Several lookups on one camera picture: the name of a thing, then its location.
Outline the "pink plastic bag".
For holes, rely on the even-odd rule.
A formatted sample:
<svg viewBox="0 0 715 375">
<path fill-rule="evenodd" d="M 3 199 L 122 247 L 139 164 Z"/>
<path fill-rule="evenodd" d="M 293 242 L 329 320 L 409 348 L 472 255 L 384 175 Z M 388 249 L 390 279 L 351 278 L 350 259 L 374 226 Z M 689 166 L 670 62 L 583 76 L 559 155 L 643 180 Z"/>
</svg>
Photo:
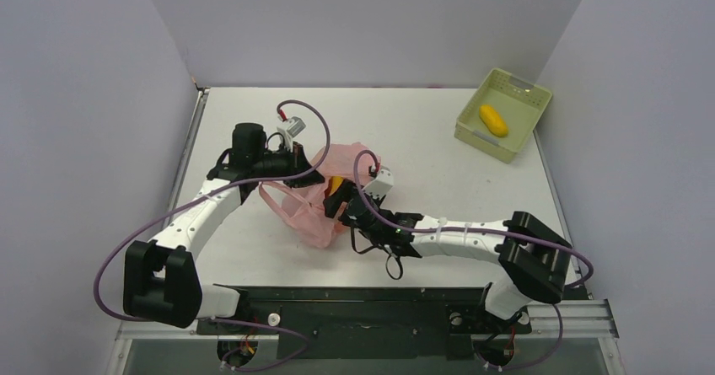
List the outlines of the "pink plastic bag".
<svg viewBox="0 0 715 375">
<path fill-rule="evenodd" d="M 341 176 L 353 178 L 353 163 L 359 152 L 367 147 L 361 142 L 332 144 L 327 156 L 317 168 L 325 177 L 325 183 L 306 188 L 292 189 L 277 182 L 259 184 L 258 192 L 269 208 L 300 237 L 308 246 L 324 249 L 347 231 L 336 219 L 324 215 L 323 200 L 328 180 Z"/>
</svg>

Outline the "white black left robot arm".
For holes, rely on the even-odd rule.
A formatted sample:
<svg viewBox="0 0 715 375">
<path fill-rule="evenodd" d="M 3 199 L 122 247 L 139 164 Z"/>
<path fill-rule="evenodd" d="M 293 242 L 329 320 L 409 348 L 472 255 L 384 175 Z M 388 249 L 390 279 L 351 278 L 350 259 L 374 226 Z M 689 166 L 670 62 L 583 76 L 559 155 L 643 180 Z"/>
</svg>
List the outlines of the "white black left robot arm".
<svg viewBox="0 0 715 375">
<path fill-rule="evenodd" d="M 288 186 L 324 182 L 296 136 L 305 128 L 298 117 L 277 126 L 276 150 L 260 124 L 239 123 L 231 146 L 207 173 L 190 207 L 148 241 L 133 241 L 124 257 L 123 309 L 138 318 L 185 328 L 196 319 L 218 318 L 229 332 L 246 330 L 251 309 L 229 287 L 203 283 L 195 258 L 225 218 L 241 206 L 258 179 L 279 179 Z"/>
</svg>

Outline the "yellow fake fruit in basket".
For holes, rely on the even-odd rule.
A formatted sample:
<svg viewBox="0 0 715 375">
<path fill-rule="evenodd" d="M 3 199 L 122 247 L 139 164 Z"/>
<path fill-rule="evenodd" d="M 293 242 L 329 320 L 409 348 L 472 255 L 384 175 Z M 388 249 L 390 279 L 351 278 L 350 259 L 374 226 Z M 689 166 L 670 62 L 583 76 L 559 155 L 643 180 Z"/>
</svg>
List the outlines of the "yellow fake fruit in basket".
<svg viewBox="0 0 715 375">
<path fill-rule="evenodd" d="M 508 125 L 497 110 L 489 104 L 479 107 L 478 115 L 487 130 L 496 137 L 506 137 L 509 134 Z"/>
</svg>

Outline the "light green plastic basket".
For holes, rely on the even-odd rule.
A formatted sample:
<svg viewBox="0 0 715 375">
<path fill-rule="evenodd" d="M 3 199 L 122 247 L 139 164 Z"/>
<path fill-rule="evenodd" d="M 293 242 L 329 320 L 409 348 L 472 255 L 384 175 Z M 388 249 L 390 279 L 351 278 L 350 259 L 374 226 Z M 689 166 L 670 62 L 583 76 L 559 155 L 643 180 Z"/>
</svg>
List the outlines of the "light green plastic basket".
<svg viewBox="0 0 715 375">
<path fill-rule="evenodd" d="M 454 137 L 503 163 L 511 163 L 533 136 L 551 99 L 548 88 L 493 68 L 459 113 Z M 487 130 L 478 115 L 482 104 L 494 107 L 505 120 L 509 129 L 506 137 L 496 137 Z"/>
</svg>

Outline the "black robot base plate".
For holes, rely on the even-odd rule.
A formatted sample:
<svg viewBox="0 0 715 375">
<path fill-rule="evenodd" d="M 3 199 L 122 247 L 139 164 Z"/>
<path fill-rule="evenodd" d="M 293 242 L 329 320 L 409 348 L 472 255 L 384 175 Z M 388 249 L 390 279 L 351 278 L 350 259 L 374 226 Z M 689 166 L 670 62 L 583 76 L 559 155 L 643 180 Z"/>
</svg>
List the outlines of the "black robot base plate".
<svg viewBox="0 0 715 375">
<path fill-rule="evenodd" d="M 472 357 L 527 335 L 529 322 L 498 324 L 481 309 L 479 287 L 245 287 L 238 320 L 279 326 L 309 338 L 303 359 Z"/>
</svg>

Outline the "aluminium frame rail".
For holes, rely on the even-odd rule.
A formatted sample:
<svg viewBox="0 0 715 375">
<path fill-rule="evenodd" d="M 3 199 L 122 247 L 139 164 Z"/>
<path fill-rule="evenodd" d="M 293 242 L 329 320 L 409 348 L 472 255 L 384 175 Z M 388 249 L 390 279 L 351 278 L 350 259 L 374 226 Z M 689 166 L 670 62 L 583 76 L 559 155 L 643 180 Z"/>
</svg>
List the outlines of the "aluminium frame rail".
<svg viewBox="0 0 715 375">
<path fill-rule="evenodd" d="M 532 305 L 530 324 L 493 339 L 436 302 L 281 303 L 274 329 L 198 322 L 124 324 L 109 374 L 622 374 L 604 301 Z"/>
</svg>

